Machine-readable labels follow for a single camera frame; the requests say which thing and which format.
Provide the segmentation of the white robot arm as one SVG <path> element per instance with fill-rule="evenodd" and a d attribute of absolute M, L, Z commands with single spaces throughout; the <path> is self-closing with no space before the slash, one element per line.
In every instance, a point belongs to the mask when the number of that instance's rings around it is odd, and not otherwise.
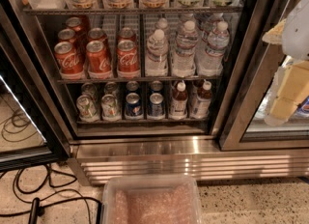
<path fill-rule="evenodd" d="M 264 121 L 285 124 L 309 95 L 309 0 L 300 0 L 288 16 L 263 35 L 263 41 L 282 46 L 293 60 L 279 67 L 272 80 Z"/>

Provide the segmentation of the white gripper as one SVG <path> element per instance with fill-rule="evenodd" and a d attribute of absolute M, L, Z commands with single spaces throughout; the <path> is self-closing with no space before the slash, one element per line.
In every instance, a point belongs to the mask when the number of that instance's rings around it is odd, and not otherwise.
<path fill-rule="evenodd" d="M 286 18 L 282 19 L 273 28 L 267 31 L 262 41 L 281 45 L 282 34 Z M 309 62 L 300 61 L 289 65 L 284 70 L 284 77 L 277 96 L 271 105 L 264 121 L 269 126 L 281 126 L 285 124 L 302 103 L 309 96 Z"/>

